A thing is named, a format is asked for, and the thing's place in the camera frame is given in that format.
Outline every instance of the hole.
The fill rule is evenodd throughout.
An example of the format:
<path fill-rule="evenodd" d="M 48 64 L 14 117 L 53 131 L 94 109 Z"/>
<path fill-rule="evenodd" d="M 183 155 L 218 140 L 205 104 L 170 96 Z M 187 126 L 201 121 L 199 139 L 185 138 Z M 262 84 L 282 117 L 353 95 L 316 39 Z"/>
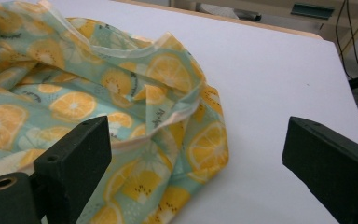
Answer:
<path fill-rule="evenodd" d="M 10 188 L 16 182 L 17 182 L 16 177 L 5 177 L 3 179 L 0 179 L 0 190 Z"/>
<path fill-rule="evenodd" d="M 52 155 L 48 157 L 48 161 L 56 161 L 58 159 L 58 156 Z"/>

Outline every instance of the cable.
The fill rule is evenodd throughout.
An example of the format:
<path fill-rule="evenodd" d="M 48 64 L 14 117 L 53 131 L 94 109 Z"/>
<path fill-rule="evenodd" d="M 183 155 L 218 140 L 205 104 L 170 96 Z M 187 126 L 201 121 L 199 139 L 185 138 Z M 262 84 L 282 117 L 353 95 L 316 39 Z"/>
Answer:
<path fill-rule="evenodd" d="M 352 41 L 352 44 L 353 44 L 354 57 L 356 59 L 356 63 L 357 63 L 357 66 L 358 66 L 356 43 L 354 41 L 353 27 L 351 25 L 350 1 L 346 0 L 345 2 L 346 2 L 346 6 L 347 6 L 348 22 L 350 23 L 351 41 Z"/>
<path fill-rule="evenodd" d="M 343 52 L 342 52 L 342 47 L 341 47 L 341 44 L 339 43 L 339 37 L 338 37 L 339 20 L 341 19 L 342 11 L 344 10 L 346 1 L 347 0 L 344 0 L 344 2 L 342 3 L 341 9 L 339 10 L 339 13 L 338 13 L 337 22 L 336 22 L 336 40 L 337 40 L 337 44 L 338 44 L 338 48 L 339 48 L 339 55 L 341 56 L 342 66 L 344 67 L 345 74 L 350 79 L 353 79 L 353 77 L 351 77 L 347 72 L 347 67 L 345 65 L 345 60 L 344 60 L 344 55 L 343 55 Z"/>

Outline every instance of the floor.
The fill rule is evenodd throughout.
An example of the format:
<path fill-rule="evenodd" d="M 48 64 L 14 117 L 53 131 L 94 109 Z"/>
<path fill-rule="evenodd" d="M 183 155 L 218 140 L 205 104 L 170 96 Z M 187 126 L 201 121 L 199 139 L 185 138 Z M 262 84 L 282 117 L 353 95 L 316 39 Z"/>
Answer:
<path fill-rule="evenodd" d="M 151 3 L 151 4 L 157 4 L 157 5 L 161 5 L 161 6 L 169 5 L 169 0 L 138 0 L 138 1 Z M 199 6 L 200 11 L 202 11 L 203 9 L 205 9 L 205 7 Z M 225 14 L 224 16 L 227 16 L 227 17 L 232 16 L 231 13 L 227 13 L 226 11 L 224 14 Z M 240 15 L 241 18 L 244 17 L 245 19 L 249 19 L 249 18 L 251 19 L 254 17 L 253 15 L 251 15 L 251 16 L 246 15 L 246 13 L 243 14 L 243 13 L 237 12 L 236 14 Z M 268 24 L 268 25 L 274 25 L 274 26 L 299 30 L 299 31 L 310 32 L 310 33 L 314 33 L 316 35 L 319 34 L 319 30 L 321 28 L 320 23 L 309 22 L 309 21 L 298 21 L 298 20 L 294 20 L 294 19 L 282 18 L 282 17 L 265 15 L 265 14 L 262 15 L 261 20 L 258 22 Z M 347 55 L 345 55 L 345 57 L 344 57 L 345 69 L 348 74 L 348 79 L 358 77 L 358 61 L 356 61 L 356 55 L 358 58 L 358 39 L 356 40 L 355 48 L 356 48 L 356 52 L 355 52 L 354 48 L 352 48 L 350 50 L 350 52 Z M 356 101 L 356 104 L 358 104 L 358 89 L 353 90 L 352 93 L 353 93 L 353 97 Z"/>

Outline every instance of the white table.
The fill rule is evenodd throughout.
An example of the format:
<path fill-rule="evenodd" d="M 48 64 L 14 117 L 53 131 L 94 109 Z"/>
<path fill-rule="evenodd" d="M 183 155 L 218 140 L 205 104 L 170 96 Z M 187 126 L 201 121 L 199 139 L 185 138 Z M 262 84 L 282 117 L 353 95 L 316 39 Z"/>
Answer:
<path fill-rule="evenodd" d="M 290 116 L 358 143 L 358 110 L 333 43 L 106 0 L 51 2 L 66 17 L 153 39 L 170 31 L 219 90 L 229 165 L 174 223 L 337 223 L 281 159 Z"/>

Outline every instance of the fabric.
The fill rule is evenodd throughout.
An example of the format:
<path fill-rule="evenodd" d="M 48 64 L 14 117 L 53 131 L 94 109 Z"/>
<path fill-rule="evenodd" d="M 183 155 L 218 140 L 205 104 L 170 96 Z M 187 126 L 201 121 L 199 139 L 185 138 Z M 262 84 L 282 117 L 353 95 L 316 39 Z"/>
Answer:
<path fill-rule="evenodd" d="M 113 159 L 79 223 L 168 223 L 227 164 L 217 90 L 172 35 L 0 4 L 0 175 L 103 115 Z"/>

